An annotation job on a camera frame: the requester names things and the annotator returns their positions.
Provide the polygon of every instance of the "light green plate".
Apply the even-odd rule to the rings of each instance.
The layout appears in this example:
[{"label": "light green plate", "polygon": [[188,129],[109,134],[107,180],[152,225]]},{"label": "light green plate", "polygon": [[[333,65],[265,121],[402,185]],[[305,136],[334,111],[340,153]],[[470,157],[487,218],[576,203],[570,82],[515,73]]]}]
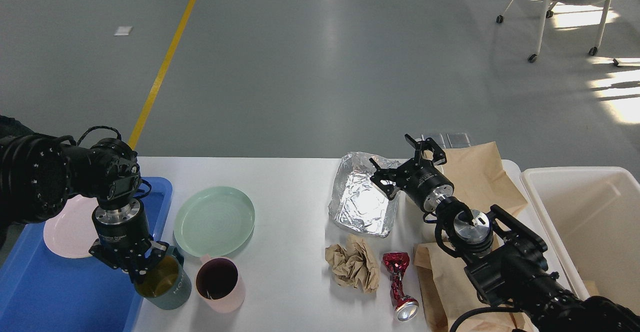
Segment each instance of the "light green plate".
[{"label": "light green plate", "polygon": [[254,220],[254,204],[246,194],[231,187],[212,187],[195,193],[180,207],[173,235],[190,255],[219,257],[245,243]]}]

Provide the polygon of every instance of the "pink mug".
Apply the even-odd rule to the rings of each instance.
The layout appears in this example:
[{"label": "pink mug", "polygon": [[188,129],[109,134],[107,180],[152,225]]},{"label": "pink mug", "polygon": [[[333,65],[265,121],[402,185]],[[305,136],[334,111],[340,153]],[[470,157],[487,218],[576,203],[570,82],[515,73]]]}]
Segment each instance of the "pink mug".
[{"label": "pink mug", "polygon": [[208,254],[200,257],[200,261],[196,290],[202,300],[222,314],[238,309],[245,300],[245,283],[236,264],[227,257],[212,258]]}]

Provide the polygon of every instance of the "gray floor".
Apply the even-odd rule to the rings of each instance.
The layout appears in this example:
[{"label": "gray floor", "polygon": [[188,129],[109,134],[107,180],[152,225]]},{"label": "gray floor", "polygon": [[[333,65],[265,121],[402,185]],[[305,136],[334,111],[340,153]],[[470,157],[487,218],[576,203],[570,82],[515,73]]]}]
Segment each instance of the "gray floor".
[{"label": "gray floor", "polygon": [[[0,0],[0,114],[128,138],[187,1]],[[640,0],[613,0],[598,57],[598,13],[558,6],[533,64],[540,2],[516,0],[498,25],[507,1],[198,0],[137,150],[402,158],[405,133],[466,132],[523,170],[640,178],[640,112],[621,123],[610,107],[640,106],[640,68],[610,64],[640,57]],[[112,36],[122,25],[132,35]]]}]

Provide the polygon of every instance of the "white bin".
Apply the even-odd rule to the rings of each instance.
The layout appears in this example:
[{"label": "white bin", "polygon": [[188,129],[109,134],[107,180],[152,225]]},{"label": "white bin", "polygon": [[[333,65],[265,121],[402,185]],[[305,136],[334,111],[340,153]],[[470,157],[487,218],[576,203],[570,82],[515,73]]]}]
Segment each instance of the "white bin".
[{"label": "white bin", "polygon": [[531,168],[521,176],[571,287],[640,313],[640,184],[613,166]]}]

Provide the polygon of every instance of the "mug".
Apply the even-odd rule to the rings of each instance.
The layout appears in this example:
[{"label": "mug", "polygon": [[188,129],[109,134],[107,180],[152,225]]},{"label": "mug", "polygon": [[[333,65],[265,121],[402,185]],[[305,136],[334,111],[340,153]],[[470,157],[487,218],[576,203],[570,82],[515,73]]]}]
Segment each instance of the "mug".
[{"label": "mug", "polygon": [[196,290],[216,312],[226,314],[236,310],[245,300],[245,283],[236,264],[227,257],[200,257],[202,266],[196,276]]},{"label": "mug", "polygon": [[169,246],[163,259],[144,275],[144,281],[134,283],[135,291],[163,310],[184,305],[192,294],[192,282],[183,269],[184,262],[176,247]]}]

